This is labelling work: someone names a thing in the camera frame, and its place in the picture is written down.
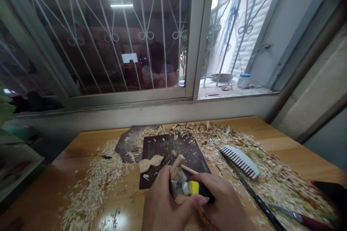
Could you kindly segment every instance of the wooden tabletop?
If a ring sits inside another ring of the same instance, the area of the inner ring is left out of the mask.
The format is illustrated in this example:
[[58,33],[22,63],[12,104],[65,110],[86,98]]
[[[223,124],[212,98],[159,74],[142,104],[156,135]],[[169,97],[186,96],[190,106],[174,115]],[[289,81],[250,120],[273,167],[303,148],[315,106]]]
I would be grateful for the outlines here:
[[[320,180],[343,184],[346,180],[347,175],[343,170],[257,117],[210,122],[229,125],[234,130],[252,135],[266,151],[278,155],[284,164],[299,172],[301,178],[308,183],[311,180]],[[91,160],[96,157],[96,149],[107,140],[120,137],[127,130],[128,128],[123,128],[80,133],[0,217],[0,230],[4,230],[17,217],[24,221],[22,230],[59,230],[61,219],[55,215],[58,208],[68,202],[64,200],[64,196],[71,191],[76,181],[85,177]],[[216,172],[211,165],[209,167],[212,173]],[[117,216],[117,231],[140,230],[145,192],[138,191],[139,181],[140,172],[135,166],[131,173],[124,177],[123,183],[118,181],[115,186],[117,195],[110,196],[103,204],[104,210],[94,220],[93,226],[100,226],[101,222],[105,218],[111,218],[110,215],[118,208],[120,214]],[[253,206],[248,207],[247,203],[245,205],[251,218],[258,215]],[[186,230],[196,230],[194,219],[189,221]]]

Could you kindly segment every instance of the hand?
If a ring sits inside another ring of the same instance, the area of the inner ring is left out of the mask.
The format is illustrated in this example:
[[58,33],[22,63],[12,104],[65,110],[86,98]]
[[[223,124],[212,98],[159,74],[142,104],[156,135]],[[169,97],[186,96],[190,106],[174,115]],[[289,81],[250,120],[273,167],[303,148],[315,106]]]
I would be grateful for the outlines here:
[[206,203],[203,196],[194,195],[178,205],[169,191],[170,168],[161,169],[146,195],[142,231],[184,230],[190,217]]
[[213,204],[206,204],[202,208],[218,231],[229,231],[231,227],[235,231],[257,230],[230,182],[208,173],[196,174],[192,180],[202,182],[216,198]]

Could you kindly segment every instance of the white comb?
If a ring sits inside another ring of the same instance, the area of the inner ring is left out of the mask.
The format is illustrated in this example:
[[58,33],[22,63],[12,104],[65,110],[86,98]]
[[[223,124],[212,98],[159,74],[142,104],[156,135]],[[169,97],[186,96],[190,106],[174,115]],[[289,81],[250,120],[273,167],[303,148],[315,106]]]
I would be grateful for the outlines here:
[[259,175],[260,172],[257,165],[239,149],[225,145],[221,149],[221,153],[236,163],[252,179],[255,179]]

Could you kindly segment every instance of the yellow knife handle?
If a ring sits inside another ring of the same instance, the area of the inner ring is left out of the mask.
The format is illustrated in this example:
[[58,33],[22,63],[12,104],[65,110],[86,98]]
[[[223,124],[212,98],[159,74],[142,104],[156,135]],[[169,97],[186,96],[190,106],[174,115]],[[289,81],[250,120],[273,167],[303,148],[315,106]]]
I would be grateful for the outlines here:
[[202,182],[189,181],[190,194],[193,196],[195,194],[200,194],[203,197],[208,197],[208,203],[212,204],[215,201],[215,197],[209,191],[208,188]]

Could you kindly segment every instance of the window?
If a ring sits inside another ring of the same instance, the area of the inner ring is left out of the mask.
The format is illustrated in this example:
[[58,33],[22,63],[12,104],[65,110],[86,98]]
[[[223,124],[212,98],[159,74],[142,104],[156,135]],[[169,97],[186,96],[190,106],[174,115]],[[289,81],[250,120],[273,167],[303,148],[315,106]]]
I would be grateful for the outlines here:
[[0,81],[8,89],[8,94],[26,96],[37,92],[41,96],[51,96],[51,91],[43,75],[30,61],[16,39],[0,20]]
[[66,108],[269,94],[323,1],[1,0],[0,80]]
[[68,71],[65,106],[95,105],[94,95],[100,105],[192,97],[186,74],[195,74],[198,45],[188,42],[200,35],[204,0],[9,1],[47,51],[47,69]]
[[272,1],[212,0],[200,99],[230,95],[231,90],[233,95],[269,93],[259,83],[252,82],[249,71],[260,31],[262,26],[267,26],[264,21]]

